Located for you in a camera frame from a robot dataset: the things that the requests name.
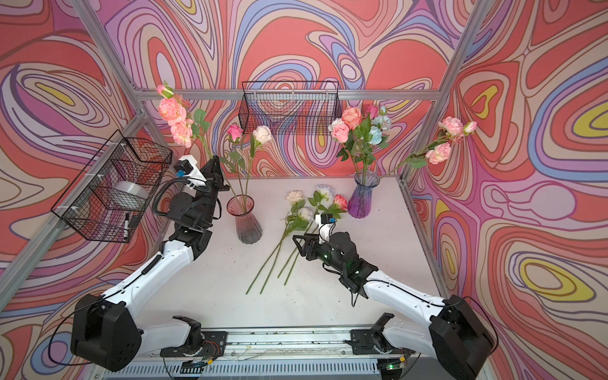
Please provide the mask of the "magenta rose stem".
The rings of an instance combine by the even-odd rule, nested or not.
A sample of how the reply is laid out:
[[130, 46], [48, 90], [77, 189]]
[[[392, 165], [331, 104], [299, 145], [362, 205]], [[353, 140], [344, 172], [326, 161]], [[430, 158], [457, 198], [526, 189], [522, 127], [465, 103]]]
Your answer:
[[224, 169], [228, 174], [234, 174], [237, 177], [238, 186], [233, 188], [233, 193], [237, 198], [241, 212], [245, 214], [248, 209], [245, 199], [245, 187], [242, 183], [242, 171], [245, 169], [245, 158], [243, 158], [241, 151], [243, 131], [236, 123], [233, 123], [228, 127], [226, 134], [230, 148], [228, 152], [220, 158], [220, 161], [223, 163]]

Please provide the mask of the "light pink rose stem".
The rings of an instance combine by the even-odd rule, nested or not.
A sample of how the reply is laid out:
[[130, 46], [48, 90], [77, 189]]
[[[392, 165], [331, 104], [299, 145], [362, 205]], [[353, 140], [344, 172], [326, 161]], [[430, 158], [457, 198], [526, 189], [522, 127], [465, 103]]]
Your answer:
[[354, 168], [354, 174], [359, 174], [360, 168], [356, 162], [355, 139], [350, 127], [342, 119], [335, 119], [328, 126], [328, 129], [331, 137], [340, 144], [337, 158], [342, 162], [349, 160]]

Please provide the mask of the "pink spray rose bunch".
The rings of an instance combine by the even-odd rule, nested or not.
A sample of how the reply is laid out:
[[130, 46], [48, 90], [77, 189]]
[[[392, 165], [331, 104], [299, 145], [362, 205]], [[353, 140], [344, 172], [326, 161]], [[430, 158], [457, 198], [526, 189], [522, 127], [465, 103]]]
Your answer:
[[171, 88], [166, 81], [158, 85], [156, 90], [161, 96], [158, 113], [168, 123], [174, 142], [180, 147], [189, 149], [196, 140], [199, 140], [206, 157], [212, 158], [212, 150], [207, 138], [211, 124], [205, 120], [207, 112], [202, 109], [188, 111], [190, 102]]

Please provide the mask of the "white rose stem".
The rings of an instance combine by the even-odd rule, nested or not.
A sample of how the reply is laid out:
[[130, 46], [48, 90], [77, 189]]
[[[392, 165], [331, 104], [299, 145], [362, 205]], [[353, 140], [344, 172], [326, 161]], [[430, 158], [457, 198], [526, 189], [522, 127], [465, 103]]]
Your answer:
[[[287, 194], [287, 196], [286, 196], [286, 201], [288, 202], [288, 204], [289, 204], [289, 206], [290, 206], [290, 208], [289, 208], [289, 210], [288, 210], [288, 213], [290, 212], [291, 208], [292, 208], [292, 207], [293, 207], [295, 204], [297, 204], [298, 202], [303, 202], [304, 206], [306, 205], [306, 198], [305, 198], [305, 196], [304, 196], [303, 191], [300, 191], [300, 190], [293, 190], [293, 191], [290, 191], [290, 192]], [[250, 285], [248, 286], [247, 290], [245, 291], [245, 294], [247, 294], [247, 295], [248, 295], [248, 294], [249, 294], [249, 293], [250, 293], [250, 292], [253, 290], [254, 285], [255, 285], [255, 284], [258, 282], [259, 278], [261, 277], [261, 275], [262, 275], [262, 274], [261, 274], [261, 275], [259, 275], [259, 270], [260, 270], [260, 269], [258, 269], [258, 271], [256, 272], [256, 275], [253, 277], [253, 280], [251, 281]]]

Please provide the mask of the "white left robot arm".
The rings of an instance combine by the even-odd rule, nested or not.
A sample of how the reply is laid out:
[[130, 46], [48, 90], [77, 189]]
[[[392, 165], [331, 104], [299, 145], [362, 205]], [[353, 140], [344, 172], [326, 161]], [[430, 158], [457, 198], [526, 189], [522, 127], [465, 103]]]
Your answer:
[[70, 350], [74, 356], [119, 371], [137, 356], [167, 349], [197, 356], [204, 347], [201, 324], [175, 316], [171, 323], [139, 327], [136, 317], [180, 270], [206, 250], [215, 220], [222, 216], [219, 193], [229, 190], [220, 158], [199, 166], [191, 155], [174, 166], [177, 177], [153, 200], [155, 215], [174, 223], [174, 232], [159, 251], [129, 277], [99, 296], [81, 298], [74, 310]]

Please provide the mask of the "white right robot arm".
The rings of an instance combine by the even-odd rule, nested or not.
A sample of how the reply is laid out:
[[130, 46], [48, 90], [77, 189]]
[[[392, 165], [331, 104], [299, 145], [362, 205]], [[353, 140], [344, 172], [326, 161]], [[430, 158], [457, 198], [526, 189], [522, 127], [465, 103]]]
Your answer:
[[356, 355], [418, 352], [436, 359], [455, 379], [478, 377], [497, 342], [465, 299], [443, 299], [398, 282], [361, 258], [346, 232], [292, 240], [300, 256], [321, 261], [337, 275], [353, 302], [364, 298], [391, 308], [370, 329], [351, 332]]

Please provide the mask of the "salmon pink rose stem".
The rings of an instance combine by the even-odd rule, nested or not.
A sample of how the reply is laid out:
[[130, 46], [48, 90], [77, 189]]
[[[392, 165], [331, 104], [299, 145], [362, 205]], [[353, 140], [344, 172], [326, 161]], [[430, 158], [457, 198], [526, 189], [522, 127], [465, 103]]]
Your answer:
[[343, 143], [344, 149], [351, 158], [355, 174], [360, 174], [365, 169], [365, 129], [360, 126], [365, 118], [356, 107], [345, 109], [341, 118], [349, 128], [348, 137]]

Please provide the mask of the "purple blue glass vase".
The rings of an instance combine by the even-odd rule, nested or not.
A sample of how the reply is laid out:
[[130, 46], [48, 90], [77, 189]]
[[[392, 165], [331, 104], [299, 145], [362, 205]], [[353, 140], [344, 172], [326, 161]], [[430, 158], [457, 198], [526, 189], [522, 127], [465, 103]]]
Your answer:
[[364, 219], [371, 212], [372, 195], [380, 183], [380, 176], [372, 171], [356, 174], [356, 188], [348, 201], [348, 214], [355, 219]]

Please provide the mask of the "light blue flower stem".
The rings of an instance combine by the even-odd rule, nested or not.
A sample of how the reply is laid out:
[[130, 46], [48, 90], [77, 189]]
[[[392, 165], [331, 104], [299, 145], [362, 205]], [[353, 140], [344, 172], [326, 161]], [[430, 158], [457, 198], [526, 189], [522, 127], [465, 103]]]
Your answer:
[[392, 128], [392, 120], [384, 106], [377, 107], [378, 116], [371, 120], [365, 116], [365, 167], [369, 167], [375, 161], [374, 149], [388, 147], [388, 131]]

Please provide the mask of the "hot pink rose stem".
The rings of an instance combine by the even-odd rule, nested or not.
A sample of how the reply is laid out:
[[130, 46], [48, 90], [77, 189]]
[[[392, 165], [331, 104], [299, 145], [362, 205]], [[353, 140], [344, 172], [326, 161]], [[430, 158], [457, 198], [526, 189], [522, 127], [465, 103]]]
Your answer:
[[366, 117], [369, 117], [371, 120], [375, 119], [378, 116], [378, 108], [373, 104], [367, 104], [364, 107], [364, 114]]

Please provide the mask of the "pale pink rose bunch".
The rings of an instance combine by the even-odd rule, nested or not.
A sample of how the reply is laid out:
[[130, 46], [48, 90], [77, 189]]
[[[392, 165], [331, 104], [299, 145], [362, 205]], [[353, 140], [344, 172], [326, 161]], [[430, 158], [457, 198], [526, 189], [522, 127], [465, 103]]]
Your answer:
[[425, 147], [400, 161], [387, 175], [395, 174], [404, 167], [421, 169], [428, 165], [438, 165], [451, 156], [453, 145], [471, 136], [478, 129], [476, 121], [462, 122], [456, 117], [445, 117], [438, 123], [437, 137]]

